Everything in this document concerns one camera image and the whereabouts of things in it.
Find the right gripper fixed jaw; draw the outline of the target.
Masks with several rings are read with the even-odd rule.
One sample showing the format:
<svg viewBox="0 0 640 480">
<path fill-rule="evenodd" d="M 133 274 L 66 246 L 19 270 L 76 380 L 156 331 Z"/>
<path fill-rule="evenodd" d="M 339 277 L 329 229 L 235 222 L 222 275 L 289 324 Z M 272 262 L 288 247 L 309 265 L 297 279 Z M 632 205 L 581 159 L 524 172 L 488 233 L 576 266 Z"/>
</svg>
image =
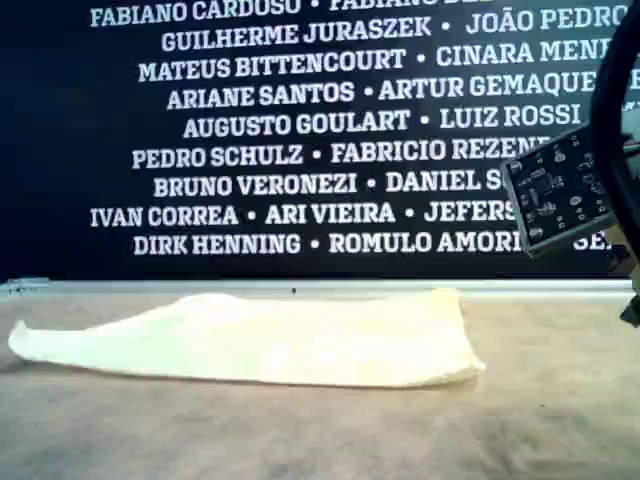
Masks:
<svg viewBox="0 0 640 480">
<path fill-rule="evenodd" d="M 621 313 L 621 320 L 632 325 L 634 328 L 640 326 L 640 296 L 635 295 Z"/>
</svg>

